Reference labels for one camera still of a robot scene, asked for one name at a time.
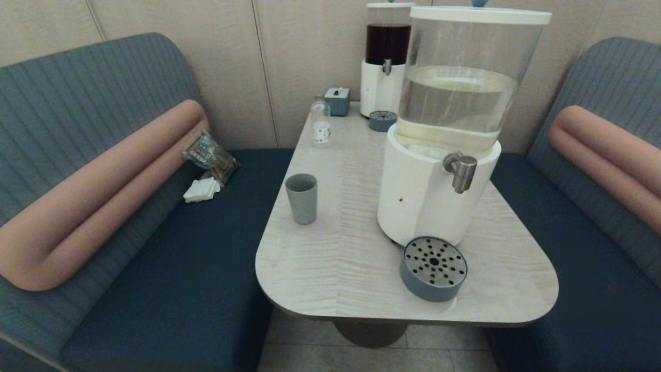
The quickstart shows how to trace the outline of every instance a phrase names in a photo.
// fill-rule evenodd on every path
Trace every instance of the dispenser tap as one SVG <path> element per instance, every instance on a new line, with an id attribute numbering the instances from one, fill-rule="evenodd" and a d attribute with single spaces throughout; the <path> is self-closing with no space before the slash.
<path id="1" fill-rule="evenodd" d="M 383 60 L 383 66 L 381 67 L 381 70 L 385 73 L 386 76 L 390 76 L 390 71 L 393 70 L 393 60 Z"/>
<path id="2" fill-rule="evenodd" d="M 471 188 L 471 182 L 473 182 L 473 175 L 477 167 L 477 159 L 472 156 L 464 156 L 461 151 L 457 151 L 443 159 L 443 167 L 446 171 L 454 174 L 452 187 L 454 187 L 457 194 Z"/>

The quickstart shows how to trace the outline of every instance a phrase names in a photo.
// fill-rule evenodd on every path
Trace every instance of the floor tile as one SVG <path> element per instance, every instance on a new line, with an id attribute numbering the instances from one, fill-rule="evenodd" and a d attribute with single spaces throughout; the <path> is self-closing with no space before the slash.
<path id="1" fill-rule="evenodd" d="M 266 344 L 258 372 L 453 372 L 448 350 Z"/>
<path id="2" fill-rule="evenodd" d="M 482 328 L 412 325 L 407 340 L 414 349 L 489 350 Z"/>
<path id="3" fill-rule="evenodd" d="M 491 351 L 450 350 L 455 372 L 498 372 Z"/>
<path id="4" fill-rule="evenodd" d="M 338 332 L 332 322 L 321 322 L 318 320 L 305 320 L 285 314 L 275 308 L 271 316 L 268 333 L 266 335 L 268 344 L 293 344 L 293 345 L 330 345 L 330 346 L 354 346 Z M 406 338 L 402 336 L 388 348 L 405 348 Z"/>

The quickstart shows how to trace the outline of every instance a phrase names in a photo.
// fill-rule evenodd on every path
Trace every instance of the clear plastic tank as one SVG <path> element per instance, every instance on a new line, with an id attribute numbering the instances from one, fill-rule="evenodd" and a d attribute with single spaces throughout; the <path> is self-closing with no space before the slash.
<path id="1" fill-rule="evenodd" d="M 365 61 L 383 65 L 403 65 L 407 59 L 411 31 L 409 17 L 415 3 L 368 3 L 368 37 Z"/>
<path id="2" fill-rule="evenodd" d="M 413 7 L 397 140 L 432 158 L 479 156 L 503 125 L 551 13 Z"/>

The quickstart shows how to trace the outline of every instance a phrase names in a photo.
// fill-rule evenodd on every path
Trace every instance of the drip tray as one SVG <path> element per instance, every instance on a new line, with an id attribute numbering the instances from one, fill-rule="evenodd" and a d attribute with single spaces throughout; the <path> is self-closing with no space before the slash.
<path id="1" fill-rule="evenodd" d="M 468 266 L 450 243 L 431 236 L 412 240 L 399 267 L 402 281 L 414 295 L 432 302 L 451 300 L 466 279 Z"/>

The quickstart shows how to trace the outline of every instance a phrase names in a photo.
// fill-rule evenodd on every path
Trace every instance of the beige wall panel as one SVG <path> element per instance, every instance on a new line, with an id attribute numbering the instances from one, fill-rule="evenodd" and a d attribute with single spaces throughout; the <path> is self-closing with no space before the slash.
<path id="1" fill-rule="evenodd" d="M 564 76 L 590 37 L 606 0 L 492 0 L 489 7 L 553 13 L 524 81 L 505 119 L 500 137 L 504 152 L 525 154 L 543 124 Z M 468 0 L 434 0 L 434 5 L 465 5 Z"/>
<path id="2" fill-rule="evenodd" d="M 0 67 L 100 41 L 85 0 L 0 0 Z"/>
<path id="3" fill-rule="evenodd" d="M 612 36 L 661 44 L 661 0 L 607 0 L 586 47 Z"/>
<path id="4" fill-rule="evenodd" d="M 276 147 L 249 0 L 94 0 L 93 8 L 109 40 L 160 32 L 175 42 L 223 146 Z"/>
<path id="5" fill-rule="evenodd" d="M 374 1 L 254 2 L 278 139 L 281 147 L 293 148 L 316 93 L 342 86 L 351 89 L 352 100 L 360 98 L 365 4 Z"/>

